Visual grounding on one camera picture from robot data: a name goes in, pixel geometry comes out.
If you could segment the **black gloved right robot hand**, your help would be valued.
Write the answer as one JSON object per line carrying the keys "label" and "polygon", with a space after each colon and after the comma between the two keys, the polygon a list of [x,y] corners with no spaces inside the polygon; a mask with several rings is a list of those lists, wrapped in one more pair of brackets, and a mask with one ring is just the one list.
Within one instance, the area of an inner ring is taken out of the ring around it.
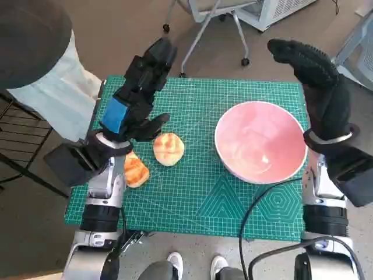
{"label": "black gloved right robot hand", "polygon": [[350,134],[350,94],[345,78],[321,50],[295,40],[268,41],[273,59],[293,68],[301,83],[311,131],[330,141]]}

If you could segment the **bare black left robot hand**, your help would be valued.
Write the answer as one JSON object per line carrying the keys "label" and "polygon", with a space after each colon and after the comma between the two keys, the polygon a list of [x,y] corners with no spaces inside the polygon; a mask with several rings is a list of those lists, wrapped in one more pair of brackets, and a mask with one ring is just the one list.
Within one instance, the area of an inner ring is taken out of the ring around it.
{"label": "bare black left robot hand", "polygon": [[148,119],[154,95],[163,89],[174,63],[177,47],[161,37],[142,56],[134,56],[125,72],[124,85],[112,96],[101,119],[102,133],[116,142],[151,141],[170,119],[163,113]]}

